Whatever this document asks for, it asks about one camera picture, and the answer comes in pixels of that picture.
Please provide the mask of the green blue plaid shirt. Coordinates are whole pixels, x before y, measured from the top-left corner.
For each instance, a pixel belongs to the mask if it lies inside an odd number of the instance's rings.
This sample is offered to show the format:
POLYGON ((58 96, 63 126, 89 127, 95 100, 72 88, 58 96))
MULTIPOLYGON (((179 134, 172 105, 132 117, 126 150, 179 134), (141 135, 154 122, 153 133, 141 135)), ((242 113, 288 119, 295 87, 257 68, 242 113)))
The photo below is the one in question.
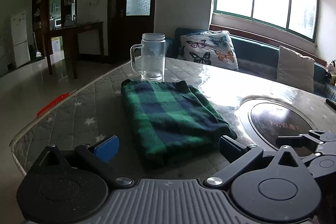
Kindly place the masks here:
POLYGON ((149 169, 206 155, 236 132, 197 88, 186 81, 154 83, 127 79, 121 84, 127 120, 149 169))

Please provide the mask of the grey quilted star table cover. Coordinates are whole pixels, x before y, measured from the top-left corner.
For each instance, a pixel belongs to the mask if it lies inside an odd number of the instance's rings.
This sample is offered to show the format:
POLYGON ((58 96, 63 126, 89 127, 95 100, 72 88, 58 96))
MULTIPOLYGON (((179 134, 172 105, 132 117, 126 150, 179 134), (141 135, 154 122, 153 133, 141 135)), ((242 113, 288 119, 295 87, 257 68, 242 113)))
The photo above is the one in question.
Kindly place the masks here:
MULTIPOLYGON (((121 83, 127 79, 138 79, 130 64, 112 69, 22 129, 10 143, 13 159, 21 173, 27 173, 49 144, 69 151, 80 144, 96 144, 110 135, 117 135, 121 144, 116 165, 133 167, 141 173, 143 169, 131 142, 130 124, 122 106, 121 83)), ((254 142, 239 129, 236 112, 243 102, 252 99, 289 106, 312 123, 314 130, 335 132, 335 111, 326 104, 325 97, 291 86, 179 59, 166 60, 165 80, 184 80, 196 87, 230 124, 238 142, 243 144, 254 142)))

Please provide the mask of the round black induction cooktop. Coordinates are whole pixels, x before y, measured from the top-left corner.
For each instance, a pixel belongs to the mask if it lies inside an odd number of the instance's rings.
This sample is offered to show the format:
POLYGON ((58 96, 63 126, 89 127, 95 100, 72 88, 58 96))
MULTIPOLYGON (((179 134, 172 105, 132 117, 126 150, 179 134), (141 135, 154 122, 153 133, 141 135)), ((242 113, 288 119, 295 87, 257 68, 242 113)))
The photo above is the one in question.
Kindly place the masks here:
POLYGON ((297 136, 314 129, 303 115, 278 102, 252 99, 243 102, 236 112, 239 129, 267 151, 277 151, 279 136, 297 136))

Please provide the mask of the red plastic stool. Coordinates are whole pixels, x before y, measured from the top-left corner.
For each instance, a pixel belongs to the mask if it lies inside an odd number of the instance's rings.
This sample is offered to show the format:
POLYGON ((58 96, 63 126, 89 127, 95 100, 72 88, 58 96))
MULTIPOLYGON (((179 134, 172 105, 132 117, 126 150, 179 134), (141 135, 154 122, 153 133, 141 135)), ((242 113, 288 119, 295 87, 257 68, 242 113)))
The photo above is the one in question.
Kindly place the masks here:
POLYGON ((53 101, 48 103, 45 107, 43 107, 41 110, 37 112, 36 118, 39 118, 41 115, 43 115, 45 112, 53 108, 55 105, 57 105, 59 102, 62 102, 65 98, 67 98, 70 95, 70 93, 64 93, 60 96, 56 97, 53 101))

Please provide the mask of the beige plain pillow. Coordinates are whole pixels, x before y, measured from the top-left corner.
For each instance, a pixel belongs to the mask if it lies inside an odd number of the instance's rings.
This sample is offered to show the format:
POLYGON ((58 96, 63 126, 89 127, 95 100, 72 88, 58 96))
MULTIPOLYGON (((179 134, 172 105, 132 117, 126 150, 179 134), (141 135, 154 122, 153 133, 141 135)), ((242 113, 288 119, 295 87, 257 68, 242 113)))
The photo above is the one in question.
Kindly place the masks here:
POLYGON ((314 59, 280 46, 277 82, 307 92, 314 92, 314 59))

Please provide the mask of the plush toy on sofa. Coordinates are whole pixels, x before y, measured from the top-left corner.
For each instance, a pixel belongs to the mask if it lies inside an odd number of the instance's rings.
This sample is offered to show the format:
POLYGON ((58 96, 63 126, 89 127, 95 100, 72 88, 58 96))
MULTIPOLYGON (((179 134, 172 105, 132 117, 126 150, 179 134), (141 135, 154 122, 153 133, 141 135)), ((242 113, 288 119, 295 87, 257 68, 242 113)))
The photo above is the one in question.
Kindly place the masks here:
POLYGON ((326 67, 326 77, 333 86, 336 86, 336 61, 331 60, 326 67))

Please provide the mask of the clear glass mug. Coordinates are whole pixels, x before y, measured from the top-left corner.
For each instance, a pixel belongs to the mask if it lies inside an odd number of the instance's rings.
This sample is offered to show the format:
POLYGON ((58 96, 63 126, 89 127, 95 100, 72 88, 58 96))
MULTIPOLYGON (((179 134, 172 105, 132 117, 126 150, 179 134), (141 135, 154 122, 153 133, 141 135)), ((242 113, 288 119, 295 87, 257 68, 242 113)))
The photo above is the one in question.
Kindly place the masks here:
POLYGON ((141 43, 130 48, 131 68, 144 81, 161 81, 165 73, 165 55, 166 38, 164 34, 143 34, 141 43), (141 51, 141 66, 139 69, 135 62, 135 50, 141 51))

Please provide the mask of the butterfly print pillow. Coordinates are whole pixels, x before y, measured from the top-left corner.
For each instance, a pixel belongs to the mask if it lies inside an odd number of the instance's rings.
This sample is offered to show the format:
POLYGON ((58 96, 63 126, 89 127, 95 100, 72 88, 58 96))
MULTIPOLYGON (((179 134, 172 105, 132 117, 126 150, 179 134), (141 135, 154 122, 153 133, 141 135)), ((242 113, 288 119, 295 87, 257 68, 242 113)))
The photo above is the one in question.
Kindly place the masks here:
POLYGON ((233 42, 228 31, 193 32, 180 36, 177 57, 198 64, 239 70, 233 42))

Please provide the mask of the white broom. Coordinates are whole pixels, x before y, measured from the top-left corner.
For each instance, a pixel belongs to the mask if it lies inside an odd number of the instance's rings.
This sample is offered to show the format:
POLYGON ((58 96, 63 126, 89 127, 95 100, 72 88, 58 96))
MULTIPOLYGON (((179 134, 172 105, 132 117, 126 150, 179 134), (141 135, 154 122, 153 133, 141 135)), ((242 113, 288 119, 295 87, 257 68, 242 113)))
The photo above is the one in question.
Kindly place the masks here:
POLYGON ((36 40, 35 32, 33 32, 33 39, 34 39, 35 49, 36 49, 36 58, 41 58, 41 57, 42 57, 42 54, 41 54, 41 52, 38 50, 38 45, 37 45, 37 40, 36 40))

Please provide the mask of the dark wooden side table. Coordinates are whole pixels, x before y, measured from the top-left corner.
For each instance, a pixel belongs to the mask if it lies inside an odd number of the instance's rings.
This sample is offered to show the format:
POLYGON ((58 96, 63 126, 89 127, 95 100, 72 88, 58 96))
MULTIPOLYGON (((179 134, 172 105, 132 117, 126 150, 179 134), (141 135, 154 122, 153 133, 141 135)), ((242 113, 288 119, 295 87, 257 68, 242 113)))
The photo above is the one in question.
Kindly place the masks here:
POLYGON ((49 70, 49 75, 52 75, 52 65, 50 55, 52 54, 51 38, 61 36, 63 41, 64 57, 66 61, 70 62, 71 72, 74 79, 77 79, 77 57, 82 57, 84 54, 79 53, 79 40, 78 34, 82 34, 88 31, 98 32, 98 44, 99 44, 99 56, 101 59, 105 58, 104 52, 104 35, 103 35, 103 24, 104 22, 93 22, 93 23, 83 23, 76 24, 69 27, 56 28, 48 30, 42 33, 43 48, 45 51, 45 56, 47 60, 47 67, 49 70))

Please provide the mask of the white refrigerator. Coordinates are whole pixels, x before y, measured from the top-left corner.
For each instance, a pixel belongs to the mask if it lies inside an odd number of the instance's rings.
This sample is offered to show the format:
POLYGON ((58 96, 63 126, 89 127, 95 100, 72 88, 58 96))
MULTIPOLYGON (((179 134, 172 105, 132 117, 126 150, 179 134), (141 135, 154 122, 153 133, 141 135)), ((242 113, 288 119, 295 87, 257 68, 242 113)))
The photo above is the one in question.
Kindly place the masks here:
POLYGON ((15 66, 18 68, 30 61, 25 12, 11 16, 11 36, 15 66))

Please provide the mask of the dark wooden cabinet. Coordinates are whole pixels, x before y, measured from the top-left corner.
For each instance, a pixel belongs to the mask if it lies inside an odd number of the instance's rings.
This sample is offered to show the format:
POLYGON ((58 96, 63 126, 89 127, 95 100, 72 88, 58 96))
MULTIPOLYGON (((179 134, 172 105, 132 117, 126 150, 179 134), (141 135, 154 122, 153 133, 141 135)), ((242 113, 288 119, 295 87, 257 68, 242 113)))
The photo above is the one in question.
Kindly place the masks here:
POLYGON ((32 25, 38 50, 45 57, 42 33, 77 23, 76 0, 32 0, 32 25))

